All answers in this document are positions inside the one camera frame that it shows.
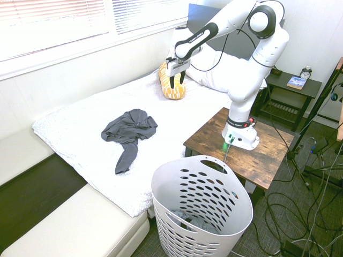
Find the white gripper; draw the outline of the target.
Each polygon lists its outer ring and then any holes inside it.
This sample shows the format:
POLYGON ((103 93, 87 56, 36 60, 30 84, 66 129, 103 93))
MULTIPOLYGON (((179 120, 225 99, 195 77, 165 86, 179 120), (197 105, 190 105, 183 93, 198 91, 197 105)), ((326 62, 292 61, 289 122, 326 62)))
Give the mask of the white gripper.
POLYGON ((190 67, 191 59, 183 62, 178 62, 178 59, 166 59, 166 64, 166 75, 169 77, 171 89, 174 89, 174 76, 180 73, 180 84, 183 84, 185 71, 190 67))

